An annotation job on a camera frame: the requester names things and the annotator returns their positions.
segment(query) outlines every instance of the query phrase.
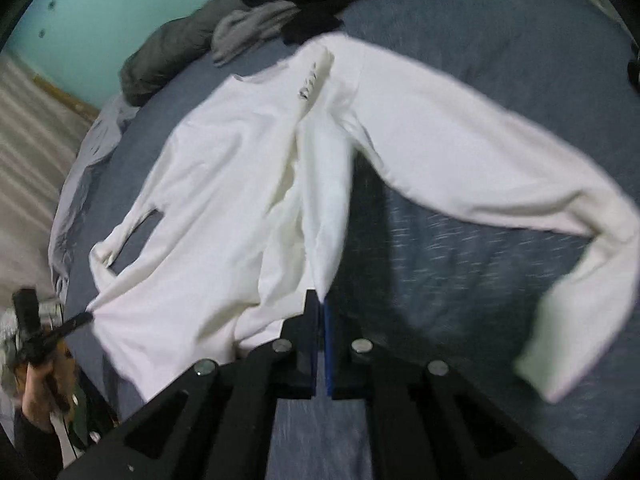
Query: white shirt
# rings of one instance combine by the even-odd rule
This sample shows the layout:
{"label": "white shirt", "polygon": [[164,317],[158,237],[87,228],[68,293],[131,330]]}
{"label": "white shirt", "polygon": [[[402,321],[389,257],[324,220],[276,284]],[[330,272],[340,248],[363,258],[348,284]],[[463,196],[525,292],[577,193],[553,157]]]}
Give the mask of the white shirt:
{"label": "white shirt", "polygon": [[[145,400],[197,359],[232,361],[321,300],[342,253],[360,150],[407,198],[463,221],[593,236],[542,298],[517,373],[566,394],[631,312],[640,221],[591,160],[542,127],[418,62],[328,34],[229,77],[168,139],[131,211],[90,265],[94,332]],[[164,218],[138,259],[127,237]]]}

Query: long sleeve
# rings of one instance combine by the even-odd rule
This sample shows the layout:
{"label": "long sleeve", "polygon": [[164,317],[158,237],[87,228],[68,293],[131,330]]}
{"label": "long sleeve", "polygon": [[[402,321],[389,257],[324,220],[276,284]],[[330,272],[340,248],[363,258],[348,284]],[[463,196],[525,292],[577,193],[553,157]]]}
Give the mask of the long sleeve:
{"label": "long sleeve", "polygon": [[56,433],[45,433],[16,410],[15,449],[37,480],[54,480],[62,471],[62,449]]}

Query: teal wall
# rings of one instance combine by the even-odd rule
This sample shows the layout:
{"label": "teal wall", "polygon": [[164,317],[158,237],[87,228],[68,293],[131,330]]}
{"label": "teal wall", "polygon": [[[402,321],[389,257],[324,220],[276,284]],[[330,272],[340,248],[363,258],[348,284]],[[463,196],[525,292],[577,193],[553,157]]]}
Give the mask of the teal wall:
{"label": "teal wall", "polygon": [[206,1],[34,0],[7,47],[59,88],[99,108],[118,91],[118,70],[148,35]]}

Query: metal bolt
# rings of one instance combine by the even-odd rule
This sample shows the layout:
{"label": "metal bolt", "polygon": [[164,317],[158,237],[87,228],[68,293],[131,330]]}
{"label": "metal bolt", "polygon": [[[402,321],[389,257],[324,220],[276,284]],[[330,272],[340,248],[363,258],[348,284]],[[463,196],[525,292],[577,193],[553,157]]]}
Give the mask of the metal bolt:
{"label": "metal bolt", "polygon": [[373,350],[373,343],[368,339],[354,339],[351,341],[351,349],[356,354],[368,354]]}
{"label": "metal bolt", "polygon": [[271,345],[271,348],[273,348],[273,351],[277,354],[284,354],[289,352],[293,348],[293,345],[288,339],[276,339]]}
{"label": "metal bolt", "polygon": [[213,370],[216,369],[215,361],[211,359],[201,359],[196,364],[193,365],[193,370],[198,375],[209,375]]}
{"label": "metal bolt", "polygon": [[435,361],[431,361],[428,365],[427,365],[427,370],[429,371],[429,373],[431,375],[437,375],[437,376],[444,376],[447,375],[449,373],[449,365],[446,364],[446,362],[444,361],[440,361],[435,360]]}

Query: bed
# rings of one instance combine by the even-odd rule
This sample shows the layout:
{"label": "bed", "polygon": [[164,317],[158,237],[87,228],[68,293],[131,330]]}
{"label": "bed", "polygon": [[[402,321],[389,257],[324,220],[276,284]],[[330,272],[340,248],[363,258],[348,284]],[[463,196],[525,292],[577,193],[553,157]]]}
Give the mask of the bed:
{"label": "bed", "polygon": [[[626,78],[631,40],[588,1],[360,0],[343,20],[349,35],[443,70],[547,127],[640,203],[640,98]],[[177,123],[230,74],[255,73],[293,51],[274,40],[223,67],[204,56],[141,108],[91,183],[72,243],[67,317],[95,297],[89,250],[128,212]],[[402,357],[419,360],[425,341],[435,344],[580,480],[606,478],[640,426],[640,308],[555,406],[511,371],[537,298],[575,265],[588,240],[455,221],[393,192],[360,159],[350,211],[330,301]],[[116,272],[159,221],[151,215],[130,237]],[[142,405],[90,330],[68,344],[121,418]],[[372,478],[364,405],[331,402],[318,390],[311,402],[278,404],[268,478]]]}

